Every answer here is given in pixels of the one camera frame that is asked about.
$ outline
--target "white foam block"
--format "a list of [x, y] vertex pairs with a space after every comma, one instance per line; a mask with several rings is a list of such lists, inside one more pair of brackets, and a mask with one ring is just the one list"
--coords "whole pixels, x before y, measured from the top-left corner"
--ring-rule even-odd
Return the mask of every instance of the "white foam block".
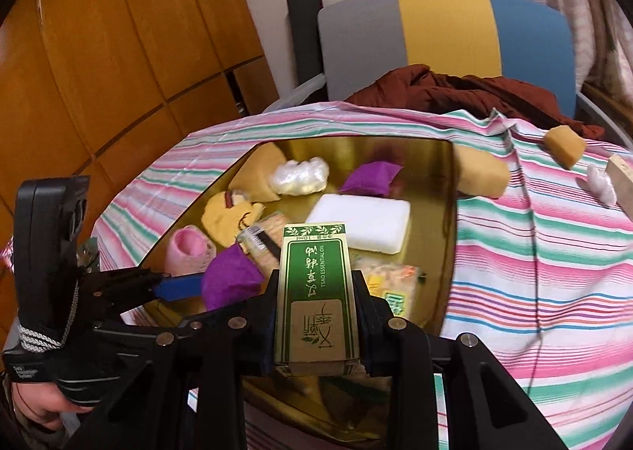
[[323, 195], [306, 223], [344, 223], [347, 245], [397, 254], [404, 242], [411, 204], [390, 198]]

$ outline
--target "purple beanbag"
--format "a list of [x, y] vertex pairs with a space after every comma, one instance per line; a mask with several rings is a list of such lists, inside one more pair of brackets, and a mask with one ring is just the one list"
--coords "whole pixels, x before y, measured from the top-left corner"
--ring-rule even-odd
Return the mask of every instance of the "purple beanbag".
[[339, 189], [340, 193], [352, 195], [366, 195], [371, 197], [386, 197], [389, 186], [402, 166], [378, 160], [360, 165], [354, 170]]
[[202, 277], [202, 299], [214, 311], [260, 294], [264, 276], [238, 243], [220, 252]]

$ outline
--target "human hand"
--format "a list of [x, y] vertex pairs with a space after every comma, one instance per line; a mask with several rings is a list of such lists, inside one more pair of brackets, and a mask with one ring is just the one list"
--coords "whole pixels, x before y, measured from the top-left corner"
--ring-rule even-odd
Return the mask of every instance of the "human hand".
[[91, 407], [80, 407], [64, 397], [53, 382], [11, 384], [13, 405], [32, 422], [48, 430], [62, 427], [59, 413], [89, 413]]

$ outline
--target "gray panel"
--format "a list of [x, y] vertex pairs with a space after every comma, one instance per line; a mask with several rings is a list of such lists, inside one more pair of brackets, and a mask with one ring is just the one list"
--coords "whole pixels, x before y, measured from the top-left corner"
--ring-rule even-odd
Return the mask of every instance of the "gray panel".
[[343, 0], [318, 14], [330, 100], [408, 64], [398, 0]]

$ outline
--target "green box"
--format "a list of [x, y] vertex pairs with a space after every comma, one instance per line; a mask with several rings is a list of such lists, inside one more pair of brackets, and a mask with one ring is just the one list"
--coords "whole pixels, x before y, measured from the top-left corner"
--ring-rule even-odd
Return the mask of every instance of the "green box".
[[345, 226], [292, 224], [281, 249], [275, 362], [288, 375], [354, 373], [359, 364]]

